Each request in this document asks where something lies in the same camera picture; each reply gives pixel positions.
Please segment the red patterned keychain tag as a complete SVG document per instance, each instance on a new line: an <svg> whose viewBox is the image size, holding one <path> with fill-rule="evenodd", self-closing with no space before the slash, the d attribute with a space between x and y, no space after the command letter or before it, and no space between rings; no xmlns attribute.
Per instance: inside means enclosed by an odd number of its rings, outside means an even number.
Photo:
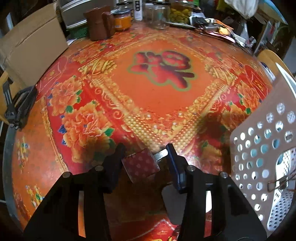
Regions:
<svg viewBox="0 0 296 241"><path fill-rule="evenodd" d="M137 183L161 169L159 162L168 155L167 149L163 149L156 154L145 148L137 153L123 158L122 164L132 183Z"/></svg>

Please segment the white perforated plastic basket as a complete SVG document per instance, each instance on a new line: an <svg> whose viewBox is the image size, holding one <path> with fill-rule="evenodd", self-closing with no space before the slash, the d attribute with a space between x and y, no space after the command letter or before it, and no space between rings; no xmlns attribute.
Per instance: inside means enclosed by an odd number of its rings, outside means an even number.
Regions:
<svg viewBox="0 0 296 241"><path fill-rule="evenodd" d="M272 90L230 136L232 178L267 235L295 197L295 79L276 66Z"/></svg>

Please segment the red orange floral tablecloth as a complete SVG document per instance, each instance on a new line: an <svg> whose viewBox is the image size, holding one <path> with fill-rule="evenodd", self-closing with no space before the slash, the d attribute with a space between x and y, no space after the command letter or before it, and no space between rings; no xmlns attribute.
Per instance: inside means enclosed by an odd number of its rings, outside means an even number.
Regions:
<svg viewBox="0 0 296 241"><path fill-rule="evenodd" d="M271 91L259 62L226 42L134 24L111 39L77 40L37 84L11 154L13 198L25 227L65 171L112 154L172 143L202 171L230 172L231 132Z"/></svg>

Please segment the wooden chair right back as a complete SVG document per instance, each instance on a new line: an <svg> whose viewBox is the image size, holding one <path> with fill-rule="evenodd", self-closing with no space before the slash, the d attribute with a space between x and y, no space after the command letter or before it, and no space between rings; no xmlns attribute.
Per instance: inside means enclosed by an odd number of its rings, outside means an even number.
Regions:
<svg viewBox="0 0 296 241"><path fill-rule="evenodd" d="M266 64L266 66L272 71L272 73L275 76L277 76L279 73L279 69L276 66L276 63L278 63L291 77L293 77L292 73L290 72L288 67L285 65L285 63L273 51L268 49L262 50L258 54L257 59L260 62L263 62L264 64Z"/></svg>

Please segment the brown cardboard box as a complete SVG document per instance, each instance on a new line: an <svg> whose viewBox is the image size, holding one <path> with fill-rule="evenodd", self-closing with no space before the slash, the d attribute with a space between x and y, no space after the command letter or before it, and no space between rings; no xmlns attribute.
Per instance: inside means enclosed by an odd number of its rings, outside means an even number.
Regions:
<svg viewBox="0 0 296 241"><path fill-rule="evenodd" d="M35 85L67 48L55 5L48 4L1 38L1 66L25 88Z"/></svg>

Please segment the brown ceramic mug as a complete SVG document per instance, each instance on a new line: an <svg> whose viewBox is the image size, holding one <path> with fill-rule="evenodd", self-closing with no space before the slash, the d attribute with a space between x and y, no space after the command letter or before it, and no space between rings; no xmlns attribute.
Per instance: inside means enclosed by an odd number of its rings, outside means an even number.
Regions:
<svg viewBox="0 0 296 241"><path fill-rule="evenodd" d="M87 21L90 40L105 40L115 34L115 20L110 6L96 7L83 15Z"/></svg>

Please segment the grey plastic drawer tower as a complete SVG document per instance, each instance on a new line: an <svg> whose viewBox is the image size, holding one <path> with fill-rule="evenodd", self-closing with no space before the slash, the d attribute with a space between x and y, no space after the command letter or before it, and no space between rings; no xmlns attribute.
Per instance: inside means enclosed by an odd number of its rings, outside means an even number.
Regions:
<svg viewBox="0 0 296 241"><path fill-rule="evenodd" d="M111 9L116 4L112 0L72 0L72 1L58 1L62 19L67 29L74 28L80 23L86 23L84 13L94 8L101 8L103 6L110 6Z"/></svg>

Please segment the beige hanging tote bag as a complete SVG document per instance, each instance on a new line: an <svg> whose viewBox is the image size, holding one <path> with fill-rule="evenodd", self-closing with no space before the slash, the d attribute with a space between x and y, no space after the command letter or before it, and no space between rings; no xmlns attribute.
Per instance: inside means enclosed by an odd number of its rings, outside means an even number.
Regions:
<svg viewBox="0 0 296 241"><path fill-rule="evenodd" d="M225 3L247 20L255 15L259 0L225 0Z"/></svg>

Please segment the orange sauce jar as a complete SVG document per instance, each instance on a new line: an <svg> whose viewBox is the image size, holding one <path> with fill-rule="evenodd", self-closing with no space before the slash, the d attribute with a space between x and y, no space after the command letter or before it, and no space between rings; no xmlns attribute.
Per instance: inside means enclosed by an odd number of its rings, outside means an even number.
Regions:
<svg viewBox="0 0 296 241"><path fill-rule="evenodd" d="M130 9L119 9L112 13L114 17L114 28L121 32L132 26L132 17Z"/></svg>

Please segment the empty glass jar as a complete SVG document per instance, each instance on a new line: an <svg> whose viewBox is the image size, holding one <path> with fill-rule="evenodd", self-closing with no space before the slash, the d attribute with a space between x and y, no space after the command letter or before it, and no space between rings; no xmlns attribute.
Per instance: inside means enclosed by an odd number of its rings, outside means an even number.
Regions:
<svg viewBox="0 0 296 241"><path fill-rule="evenodd" d="M152 7L153 28L158 30L166 29L169 26L170 3L166 1L156 1Z"/></svg>

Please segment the glass jar with pickles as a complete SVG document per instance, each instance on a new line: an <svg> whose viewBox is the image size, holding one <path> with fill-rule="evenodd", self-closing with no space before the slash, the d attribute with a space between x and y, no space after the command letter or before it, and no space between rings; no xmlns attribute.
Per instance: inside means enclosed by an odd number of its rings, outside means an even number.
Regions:
<svg viewBox="0 0 296 241"><path fill-rule="evenodd" d="M190 24L189 17L194 8L193 1L171 2L169 20L171 23Z"/></svg>

